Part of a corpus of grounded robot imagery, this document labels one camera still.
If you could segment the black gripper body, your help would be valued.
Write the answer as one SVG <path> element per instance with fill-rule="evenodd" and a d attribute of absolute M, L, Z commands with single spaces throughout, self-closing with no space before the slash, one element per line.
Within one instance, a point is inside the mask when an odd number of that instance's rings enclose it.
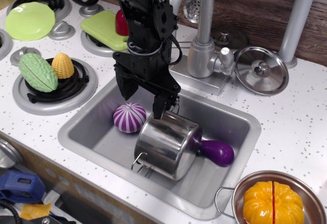
<path fill-rule="evenodd" d="M 177 104 L 181 87 L 170 74 L 168 64 L 162 60 L 160 54 L 141 56 L 115 52 L 113 58 L 115 76 L 117 71 L 131 74 L 138 86 L 155 96 L 168 94 L 172 97 L 173 105 Z"/>

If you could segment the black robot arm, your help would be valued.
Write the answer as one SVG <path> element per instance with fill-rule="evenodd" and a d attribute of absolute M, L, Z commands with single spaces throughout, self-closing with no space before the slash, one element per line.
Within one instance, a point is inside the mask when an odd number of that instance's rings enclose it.
<path fill-rule="evenodd" d="M 81 6 L 92 6 L 99 0 L 73 0 Z M 172 45 L 179 47 L 173 36 L 178 16 L 169 0 L 118 0 L 128 25 L 127 53 L 114 52 L 115 76 L 125 100 L 139 87 L 154 94 L 153 116 L 163 114 L 178 103 L 180 85 L 171 76 L 169 67 Z"/>

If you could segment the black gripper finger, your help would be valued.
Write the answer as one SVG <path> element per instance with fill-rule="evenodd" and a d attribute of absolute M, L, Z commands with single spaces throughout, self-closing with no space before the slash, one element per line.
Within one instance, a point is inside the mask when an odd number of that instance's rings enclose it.
<path fill-rule="evenodd" d="M 153 116 L 154 119 L 160 120 L 163 114 L 173 105 L 172 97 L 168 94 L 158 94 L 154 97 Z"/>
<path fill-rule="evenodd" d="M 116 82 L 121 95 L 125 100 L 130 99 L 138 90 L 138 83 L 135 82 L 134 76 L 125 72 L 116 72 Z"/>

